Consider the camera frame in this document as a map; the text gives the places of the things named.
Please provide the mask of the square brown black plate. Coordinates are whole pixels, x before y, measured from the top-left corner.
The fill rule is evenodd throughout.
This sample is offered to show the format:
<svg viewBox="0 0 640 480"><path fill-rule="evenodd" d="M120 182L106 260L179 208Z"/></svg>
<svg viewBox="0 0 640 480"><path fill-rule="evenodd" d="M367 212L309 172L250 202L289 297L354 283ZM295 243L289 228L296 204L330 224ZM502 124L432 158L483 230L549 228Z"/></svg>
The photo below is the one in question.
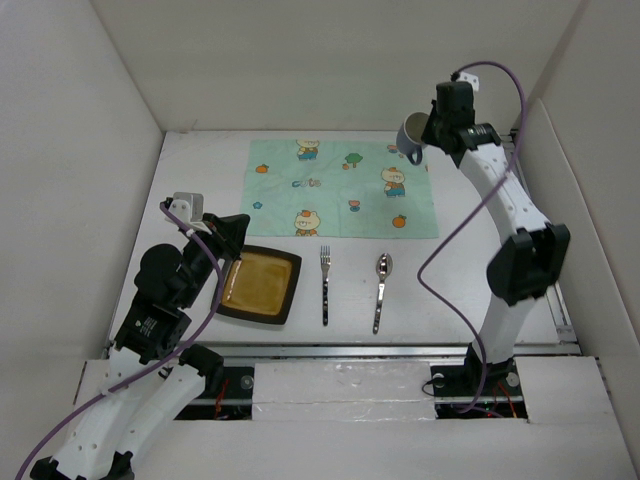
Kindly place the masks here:
<svg viewBox="0 0 640 480"><path fill-rule="evenodd" d="M298 255L256 245L245 245L227 299L217 313L254 323L286 323L302 266Z"/></svg>

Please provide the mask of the purple mug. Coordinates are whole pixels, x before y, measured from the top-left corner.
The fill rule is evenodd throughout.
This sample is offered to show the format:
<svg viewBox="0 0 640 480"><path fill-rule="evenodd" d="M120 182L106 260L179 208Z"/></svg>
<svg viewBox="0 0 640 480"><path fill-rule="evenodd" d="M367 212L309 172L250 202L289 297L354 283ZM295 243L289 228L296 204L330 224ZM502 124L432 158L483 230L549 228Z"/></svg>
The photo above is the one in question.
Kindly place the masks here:
<svg viewBox="0 0 640 480"><path fill-rule="evenodd" d="M426 143L422 140L422 135L428 120L427 113L412 113L403 121L396 135L395 145L398 152L414 166L420 165L423 161L423 150Z"/></svg>

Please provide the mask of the silver fork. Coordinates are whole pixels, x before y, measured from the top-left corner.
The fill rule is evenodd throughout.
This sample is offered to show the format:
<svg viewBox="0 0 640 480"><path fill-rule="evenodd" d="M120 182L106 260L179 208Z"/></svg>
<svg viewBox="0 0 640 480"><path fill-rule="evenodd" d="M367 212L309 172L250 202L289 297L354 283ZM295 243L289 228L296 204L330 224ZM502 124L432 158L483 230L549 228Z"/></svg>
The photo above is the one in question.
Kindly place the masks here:
<svg viewBox="0 0 640 480"><path fill-rule="evenodd" d="M329 323L329 270L331 267L330 247L323 245L320 249L320 267L322 273L322 322Z"/></svg>

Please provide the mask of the green cartoon print cloth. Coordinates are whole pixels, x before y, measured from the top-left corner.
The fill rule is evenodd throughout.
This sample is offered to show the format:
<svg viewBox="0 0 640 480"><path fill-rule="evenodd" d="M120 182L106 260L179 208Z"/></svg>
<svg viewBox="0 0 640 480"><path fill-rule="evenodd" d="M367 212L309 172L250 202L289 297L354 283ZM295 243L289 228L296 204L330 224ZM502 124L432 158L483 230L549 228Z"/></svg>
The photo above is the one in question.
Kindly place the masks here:
<svg viewBox="0 0 640 480"><path fill-rule="evenodd" d="M254 140L241 210L251 236L439 235L428 170L385 142Z"/></svg>

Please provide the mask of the silver spoon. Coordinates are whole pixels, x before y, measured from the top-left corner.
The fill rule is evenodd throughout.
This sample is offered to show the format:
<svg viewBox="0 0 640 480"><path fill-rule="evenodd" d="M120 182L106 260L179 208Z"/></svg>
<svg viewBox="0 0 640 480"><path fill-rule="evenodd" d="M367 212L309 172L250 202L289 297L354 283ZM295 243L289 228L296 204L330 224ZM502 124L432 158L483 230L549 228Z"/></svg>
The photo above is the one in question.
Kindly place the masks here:
<svg viewBox="0 0 640 480"><path fill-rule="evenodd" d="M384 293L386 288L386 280L391 275L393 270L393 259L389 253L383 253L376 264L376 274L378 277L378 293L376 297L376 305L374 311L374 320L372 326L372 333L377 335L379 333L381 311L384 301Z"/></svg>

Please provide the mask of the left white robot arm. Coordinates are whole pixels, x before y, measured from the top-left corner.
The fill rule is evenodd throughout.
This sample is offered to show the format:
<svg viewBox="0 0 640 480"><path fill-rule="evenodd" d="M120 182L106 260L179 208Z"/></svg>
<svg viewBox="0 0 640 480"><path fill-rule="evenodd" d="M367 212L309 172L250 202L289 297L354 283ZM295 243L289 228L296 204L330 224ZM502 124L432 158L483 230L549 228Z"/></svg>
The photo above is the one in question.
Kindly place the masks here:
<svg viewBox="0 0 640 480"><path fill-rule="evenodd" d="M28 457L32 479L132 479L135 463L159 431L199 395L222 387L223 358L184 334L190 308L216 275L212 311L221 302L223 267L239 259L250 218L205 215L168 220L188 240L183 249L158 244L140 260L132 300L95 397L71 417L79 421L55 454Z"/></svg>

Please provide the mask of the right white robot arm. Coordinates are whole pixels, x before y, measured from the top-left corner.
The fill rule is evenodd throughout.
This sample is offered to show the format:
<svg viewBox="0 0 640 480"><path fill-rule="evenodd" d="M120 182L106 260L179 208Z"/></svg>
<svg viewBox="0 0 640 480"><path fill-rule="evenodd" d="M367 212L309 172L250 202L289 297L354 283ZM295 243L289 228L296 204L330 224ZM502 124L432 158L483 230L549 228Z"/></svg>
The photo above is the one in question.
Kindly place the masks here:
<svg viewBox="0 0 640 480"><path fill-rule="evenodd" d="M552 224L510 170L495 129L476 122L473 100L467 82L438 84L422 133L475 187L501 242L486 270L491 300L478 337L463 365L433 372L434 392L442 397L483 394L508 375L525 319L557 282L570 242L568 228Z"/></svg>

